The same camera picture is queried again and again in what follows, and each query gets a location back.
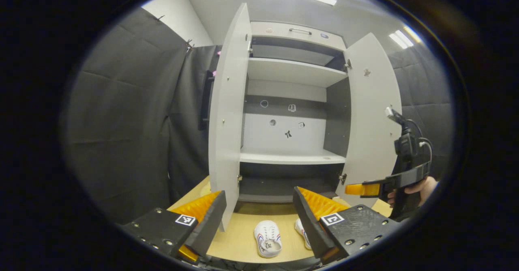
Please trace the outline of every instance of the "white sneaker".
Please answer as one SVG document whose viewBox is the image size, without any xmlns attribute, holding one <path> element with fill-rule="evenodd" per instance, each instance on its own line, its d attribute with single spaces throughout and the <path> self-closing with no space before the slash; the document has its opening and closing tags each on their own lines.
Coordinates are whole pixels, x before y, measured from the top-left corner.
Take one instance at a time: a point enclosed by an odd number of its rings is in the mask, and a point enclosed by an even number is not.
<svg viewBox="0 0 519 271">
<path fill-rule="evenodd" d="M 281 236 L 275 222 L 263 220 L 254 229 L 254 238 L 258 245 L 258 253 L 265 258 L 278 256 L 281 252 Z"/>
<path fill-rule="evenodd" d="M 312 249 L 312 247 L 310 247 L 310 242 L 308 241 L 308 236 L 306 236 L 306 232 L 305 232 L 304 228 L 302 228 L 301 219 L 297 219 L 295 221 L 295 227 L 294 228 L 297 231 L 297 233 L 302 235 L 302 237 L 305 239 L 305 247 L 307 249 Z"/>
</svg>

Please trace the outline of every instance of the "small sticker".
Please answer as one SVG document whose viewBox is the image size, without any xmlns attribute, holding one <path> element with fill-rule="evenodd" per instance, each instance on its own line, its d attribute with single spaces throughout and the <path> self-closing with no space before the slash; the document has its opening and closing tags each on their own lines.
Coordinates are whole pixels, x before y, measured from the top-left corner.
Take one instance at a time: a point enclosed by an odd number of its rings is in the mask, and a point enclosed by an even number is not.
<svg viewBox="0 0 519 271">
<path fill-rule="evenodd" d="M 323 219 L 324 223 L 328 226 L 344 220 L 338 213 L 321 216 L 321 219 Z"/>
<path fill-rule="evenodd" d="M 182 214 L 175 220 L 175 222 L 183 224 L 183 225 L 191 226 L 193 224 L 193 222 L 195 222 L 195 220 L 196 219 L 192 216 L 187 216 L 187 215 Z"/>
</svg>

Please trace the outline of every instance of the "open cabinet door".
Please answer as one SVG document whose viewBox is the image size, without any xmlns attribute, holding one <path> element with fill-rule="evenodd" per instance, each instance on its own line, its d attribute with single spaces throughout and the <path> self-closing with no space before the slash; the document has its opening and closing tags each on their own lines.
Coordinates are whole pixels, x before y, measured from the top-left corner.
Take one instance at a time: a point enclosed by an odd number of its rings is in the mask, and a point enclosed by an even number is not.
<svg viewBox="0 0 519 271">
<path fill-rule="evenodd" d="M 393 67 L 377 38 L 367 34 L 344 51 L 352 67 L 348 69 L 352 98 L 352 125 L 343 174 L 336 194 L 350 205 L 373 206 L 376 198 L 344 194 L 348 184 L 360 184 L 391 175 L 397 159 L 394 140 L 401 127 L 386 117 L 392 106 L 402 112 L 400 90 Z"/>
<path fill-rule="evenodd" d="M 209 115 L 209 175 L 211 191 L 225 190 L 225 231 L 238 201 L 241 125 L 245 81 L 252 38 L 247 4 L 242 3 L 225 36 L 217 65 Z"/>
</svg>

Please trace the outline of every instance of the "cabinet drawer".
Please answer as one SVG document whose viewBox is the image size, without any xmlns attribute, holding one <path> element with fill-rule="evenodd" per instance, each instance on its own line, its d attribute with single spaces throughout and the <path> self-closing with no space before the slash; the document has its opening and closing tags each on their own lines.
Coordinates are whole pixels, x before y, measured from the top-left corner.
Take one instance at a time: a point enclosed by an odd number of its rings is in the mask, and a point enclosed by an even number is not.
<svg viewBox="0 0 519 271">
<path fill-rule="evenodd" d="M 341 36 L 309 27 L 273 22 L 251 22 L 251 27 L 253 36 L 288 38 L 346 50 Z"/>
</svg>

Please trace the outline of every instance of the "human hand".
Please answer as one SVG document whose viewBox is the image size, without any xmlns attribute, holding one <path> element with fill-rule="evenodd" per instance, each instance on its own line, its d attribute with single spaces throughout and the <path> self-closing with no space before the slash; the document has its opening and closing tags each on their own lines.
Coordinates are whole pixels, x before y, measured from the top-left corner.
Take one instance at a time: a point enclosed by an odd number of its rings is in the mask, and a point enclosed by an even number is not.
<svg viewBox="0 0 519 271">
<path fill-rule="evenodd" d="M 438 184 L 438 182 L 436 182 L 436 180 L 434 180 L 433 177 L 427 176 L 425 179 L 423 179 L 416 185 L 405 188 L 404 192 L 406 194 L 412 194 L 412 193 L 416 193 L 416 192 L 420 191 L 420 203 L 418 204 L 418 206 L 422 206 L 422 204 L 427 200 L 427 198 L 434 191 L 434 188 L 436 188 L 436 184 Z M 396 191 L 393 191 L 388 194 L 388 198 L 389 198 L 388 203 L 390 205 L 389 206 L 390 208 L 393 208 L 393 206 L 395 204 L 395 199 L 394 199 L 395 193 L 396 193 Z"/>
</svg>

